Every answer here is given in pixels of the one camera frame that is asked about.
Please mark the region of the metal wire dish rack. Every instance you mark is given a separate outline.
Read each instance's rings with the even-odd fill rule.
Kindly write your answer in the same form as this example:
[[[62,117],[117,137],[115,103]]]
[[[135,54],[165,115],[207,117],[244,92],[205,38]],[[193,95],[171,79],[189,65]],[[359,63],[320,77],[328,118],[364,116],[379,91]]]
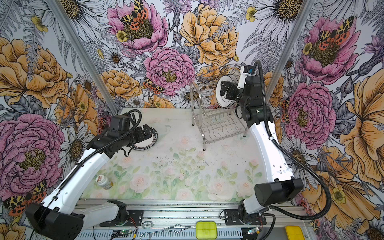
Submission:
[[[195,83],[189,85],[192,112],[192,125],[196,126],[202,138],[203,151],[207,145],[234,136],[247,136],[244,121],[235,114],[232,106],[221,107],[216,101],[214,83]]]

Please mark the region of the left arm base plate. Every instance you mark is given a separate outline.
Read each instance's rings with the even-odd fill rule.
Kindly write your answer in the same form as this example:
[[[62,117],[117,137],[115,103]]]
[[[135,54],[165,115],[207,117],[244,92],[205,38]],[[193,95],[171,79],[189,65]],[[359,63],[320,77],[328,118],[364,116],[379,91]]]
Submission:
[[[143,221],[143,210],[127,210],[127,219],[114,223],[117,227],[140,227]]]

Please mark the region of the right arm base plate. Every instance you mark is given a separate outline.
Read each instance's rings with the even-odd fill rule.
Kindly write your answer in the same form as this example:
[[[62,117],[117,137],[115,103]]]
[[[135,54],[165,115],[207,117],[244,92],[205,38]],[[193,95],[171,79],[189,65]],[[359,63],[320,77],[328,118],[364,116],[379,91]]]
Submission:
[[[225,209],[226,226],[261,226],[266,225],[266,218],[259,214],[248,214],[243,210]]]

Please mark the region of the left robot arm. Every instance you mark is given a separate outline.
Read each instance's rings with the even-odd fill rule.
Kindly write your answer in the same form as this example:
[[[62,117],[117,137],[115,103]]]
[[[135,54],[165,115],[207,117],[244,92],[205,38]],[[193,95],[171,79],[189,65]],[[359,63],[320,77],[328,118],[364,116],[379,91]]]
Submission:
[[[25,211],[33,233],[52,240],[74,240],[83,230],[110,222],[124,225],[127,205],[116,200],[75,213],[75,207],[96,173],[120,150],[153,136],[153,129],[140,125],[139,111],[112,117],[110,126],[87,145],[82,158],[51,194]]]

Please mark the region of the white plate black emblem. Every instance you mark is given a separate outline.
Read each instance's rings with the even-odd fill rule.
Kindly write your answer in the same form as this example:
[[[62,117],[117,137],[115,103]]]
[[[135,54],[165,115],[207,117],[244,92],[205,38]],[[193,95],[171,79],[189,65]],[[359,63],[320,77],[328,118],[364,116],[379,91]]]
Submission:
[[[220,78],[216,87],[216,100],[221,108],[229,109],[237,102],[240,93],[238,78],[229,74]]]

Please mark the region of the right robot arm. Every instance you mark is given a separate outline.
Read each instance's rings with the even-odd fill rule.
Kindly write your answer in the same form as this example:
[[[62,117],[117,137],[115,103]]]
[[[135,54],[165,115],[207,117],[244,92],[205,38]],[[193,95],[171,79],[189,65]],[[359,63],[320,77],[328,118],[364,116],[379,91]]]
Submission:
[[[279,144],[275,143],[275,124],[267,105],[264,80],[258,76],[245,77],[243,83],[220,80],[216,97],[220,104],[228,101],[238,104],[242,118],[256,141],[257,157],[266,170],[265,181],[256,184],[250,197],[240,202],[237,213],[228,218],[228,224],[251,224],[268,210],[275,210],[294,219],[308,220],[307,216],[295,215],[277,206],[292,200],[304,185],[301,179],[294,177],[279,150]]]

